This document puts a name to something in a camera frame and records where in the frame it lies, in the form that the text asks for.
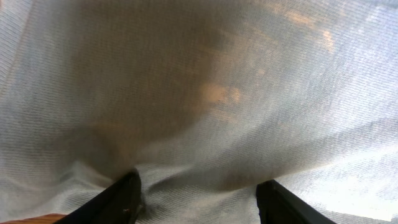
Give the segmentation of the light blue printed t-shirt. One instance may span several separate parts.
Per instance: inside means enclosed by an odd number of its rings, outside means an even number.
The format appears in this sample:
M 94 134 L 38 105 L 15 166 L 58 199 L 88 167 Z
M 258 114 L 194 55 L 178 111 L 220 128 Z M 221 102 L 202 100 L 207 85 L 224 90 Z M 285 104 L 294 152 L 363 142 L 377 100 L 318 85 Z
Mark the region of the light blue printed t-shirt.
M 2 1 L 1 220 L 131 169 L 139 223 L 396 223 L 397 2 Z

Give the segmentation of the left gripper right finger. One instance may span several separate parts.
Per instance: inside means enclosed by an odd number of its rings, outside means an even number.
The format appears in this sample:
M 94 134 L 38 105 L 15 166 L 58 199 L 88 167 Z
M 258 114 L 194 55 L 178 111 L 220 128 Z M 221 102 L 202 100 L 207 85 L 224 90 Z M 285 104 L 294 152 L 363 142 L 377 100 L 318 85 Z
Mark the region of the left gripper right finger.
M 275 180 L 256 187 L 261 224 L 335 224 Z

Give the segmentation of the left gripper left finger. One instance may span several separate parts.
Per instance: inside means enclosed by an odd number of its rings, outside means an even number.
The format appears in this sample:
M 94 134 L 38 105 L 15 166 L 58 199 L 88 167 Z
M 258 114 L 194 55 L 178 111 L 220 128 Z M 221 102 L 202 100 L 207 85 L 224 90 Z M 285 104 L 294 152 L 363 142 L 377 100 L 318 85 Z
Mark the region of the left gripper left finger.
M 54 224 L 135 224 L 141 207 L 141 179 L 134 169 Z

